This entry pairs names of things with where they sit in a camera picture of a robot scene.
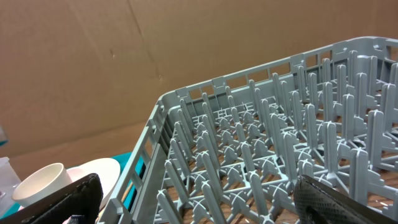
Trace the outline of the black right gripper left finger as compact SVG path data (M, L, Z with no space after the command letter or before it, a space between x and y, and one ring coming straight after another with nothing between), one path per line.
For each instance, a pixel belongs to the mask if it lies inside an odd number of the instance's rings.
M1 219L1 224L94 224L103 190L100 177L88 174L32 205Z

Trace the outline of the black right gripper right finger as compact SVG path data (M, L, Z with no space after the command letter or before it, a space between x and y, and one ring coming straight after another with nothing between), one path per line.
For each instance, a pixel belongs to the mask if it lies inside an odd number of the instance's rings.
M397 224L308 175L298 177L294 204L303 224Z

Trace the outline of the white paper cup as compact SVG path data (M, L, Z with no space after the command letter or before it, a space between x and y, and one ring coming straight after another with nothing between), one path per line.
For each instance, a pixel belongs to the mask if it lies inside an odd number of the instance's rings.
M49 196L73 181L62 163L47 165L22 181L12 194L12 199L22 207Z

